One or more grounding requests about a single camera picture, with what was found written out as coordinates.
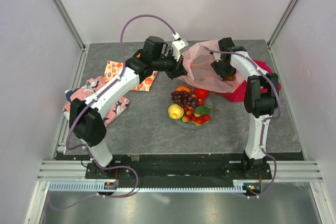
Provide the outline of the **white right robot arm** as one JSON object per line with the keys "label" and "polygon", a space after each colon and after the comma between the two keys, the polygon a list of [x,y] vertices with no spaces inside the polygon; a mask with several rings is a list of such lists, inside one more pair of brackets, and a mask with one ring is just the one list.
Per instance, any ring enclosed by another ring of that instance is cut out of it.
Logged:
{"label": "white right robot arm", "polygon": [[249,136],[240,172],[251,179],[268,169],[265,147],[269,120],[280,104],[278,75],[260,68],[246,49],[235,46],[230,37],[219,40],[218,48],[218,51],[209,50],[215,57],[211,63],[214,71],[225,81],[237,73],[246,81],[244,106],[249,114]]}

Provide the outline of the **purple fake grape bunch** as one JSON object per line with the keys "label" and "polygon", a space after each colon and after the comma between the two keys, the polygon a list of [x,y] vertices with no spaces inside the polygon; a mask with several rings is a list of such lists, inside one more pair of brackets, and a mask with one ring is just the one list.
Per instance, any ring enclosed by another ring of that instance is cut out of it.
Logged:
{"label": "purple fake grape bunch", "polygon": [[171,93],[171,100],[181,107],[196,108],[200,105],[195,94],[186,90],[174,91]]}

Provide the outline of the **red yellow fake fruit bunch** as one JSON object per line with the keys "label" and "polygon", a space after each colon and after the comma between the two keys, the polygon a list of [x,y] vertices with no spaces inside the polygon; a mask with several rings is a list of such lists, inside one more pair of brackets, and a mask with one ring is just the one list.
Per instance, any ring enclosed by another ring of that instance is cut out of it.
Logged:
{"label": "red yellow fake fruit bunch", "polygon": [[183,121],[187,122],[189,121],[189,115],[195,115],[195,116],[201,116],[202,114],[207,114],[209,112],[209,108],[205,107],[205,100],[200,99],[200,106],[196,108],[187,108],[187,107],[182,107],[184,109],[184,115],[183,115]]}

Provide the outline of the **yellow fake pear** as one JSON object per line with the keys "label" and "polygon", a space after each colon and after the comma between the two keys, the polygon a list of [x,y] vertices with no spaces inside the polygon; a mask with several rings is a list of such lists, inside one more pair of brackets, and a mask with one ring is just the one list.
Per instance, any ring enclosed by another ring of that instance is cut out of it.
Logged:
{"label": "yellow fake pear", "polygon": [[170,118],[172,118],[174,120],[179,120],[184,115],[184,109],[178,104],[172,104],[168,108],[168,115],[169,115]]}

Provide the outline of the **orange fake mandarin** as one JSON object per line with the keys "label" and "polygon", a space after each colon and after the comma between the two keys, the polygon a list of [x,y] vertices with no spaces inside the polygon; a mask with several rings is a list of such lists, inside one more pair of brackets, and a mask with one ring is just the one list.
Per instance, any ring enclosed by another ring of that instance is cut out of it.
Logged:
{"label": "orange fake mandarin", "polygon": [[186,91],[186,92],[191,92],[191,90],[186,87],[186,86],[179,86],[176,88],[176,91]]}

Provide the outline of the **grey-green round plate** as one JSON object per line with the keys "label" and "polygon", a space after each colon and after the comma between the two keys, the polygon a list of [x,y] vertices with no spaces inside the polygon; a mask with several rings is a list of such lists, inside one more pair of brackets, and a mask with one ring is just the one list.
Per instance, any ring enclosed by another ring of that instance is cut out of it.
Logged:
{"label": "grey-green round plate", "polygon": [[205,107],[209,108],[209,112],[207,114],[202,114],[201,116],[189,115],[189,121],[184,122],[183,118],[173,120],[178,126],[187,129],[187,130],[198,130],[205,127],[213,118],[215,114],[215,106],[211,98],[206,98]]}

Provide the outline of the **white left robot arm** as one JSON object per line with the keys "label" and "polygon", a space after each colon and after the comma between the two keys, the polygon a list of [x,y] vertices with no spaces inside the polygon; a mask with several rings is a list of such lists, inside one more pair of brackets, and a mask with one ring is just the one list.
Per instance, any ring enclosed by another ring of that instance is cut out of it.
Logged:
{"label": "white left robot arm", "polygon": [[121,71],[102,88],[84,100],[74,99],[70,103],[70,134],[79,138],[91,158],[97,163],[97,173],[111,178],[115,173],[112,153],[104,141],[107,133],[104,116],[131,89],[137,87],[155,71],[163,71],[171,79],[187,74],[183,67],[182,53],[188,50],[184,39],[176,39],[170,47],[162,38],[150,36]]}

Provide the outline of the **red fake apple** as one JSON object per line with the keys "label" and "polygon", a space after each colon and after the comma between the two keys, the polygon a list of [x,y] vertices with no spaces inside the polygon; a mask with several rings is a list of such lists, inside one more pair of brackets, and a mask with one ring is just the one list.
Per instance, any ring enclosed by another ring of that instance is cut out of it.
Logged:
{"label": "red fake apple", "polygon": [[201,88],[194,88],[193,93],[198,99],[202,100],[205,100],[209,96],[209,91]]}

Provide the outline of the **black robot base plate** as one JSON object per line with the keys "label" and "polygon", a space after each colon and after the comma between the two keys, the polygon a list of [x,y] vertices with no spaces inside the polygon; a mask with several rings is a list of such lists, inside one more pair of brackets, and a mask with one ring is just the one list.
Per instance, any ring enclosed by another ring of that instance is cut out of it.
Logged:
{"label": "black robot base plate", "polygon": [[248,161],[243,154],[141,154],[115,155],[107,168],[124,166],[115,171],[87,164],[86,179],[130,179],[133,168],[144,176],[194,175],[222,179],[272,179],[270,165],[264,157]]}

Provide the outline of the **pink plastic bag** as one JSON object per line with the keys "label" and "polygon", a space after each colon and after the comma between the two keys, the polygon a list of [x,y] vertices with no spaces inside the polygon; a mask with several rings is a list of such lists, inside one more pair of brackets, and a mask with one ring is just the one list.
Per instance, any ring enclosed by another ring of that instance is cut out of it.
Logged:
{"label": "pink plastic bag", "polygon": [[223,81],[221,77],[211,67],[211,63],[215,61],[215,57],[204,48],[219,50],[217,40],[209,40],[198,42],[182,53],[183,67],[187,71],[187,75],[178,77],[190,86],[217,92],[232,93],[244,81],[244,77],[236,72],[234,80]]}

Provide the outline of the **brown fake kiwi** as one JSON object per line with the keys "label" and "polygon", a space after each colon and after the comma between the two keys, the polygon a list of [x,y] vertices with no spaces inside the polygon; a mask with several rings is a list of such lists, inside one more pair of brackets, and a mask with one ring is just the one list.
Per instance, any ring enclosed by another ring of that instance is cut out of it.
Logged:
{"label": "brown fake kiwi", "polygon": [[234,81],[235,79],[236,79],[235,75],[233,75],[233,76],[228,76],[228,77],[226,78],[226,81]]}

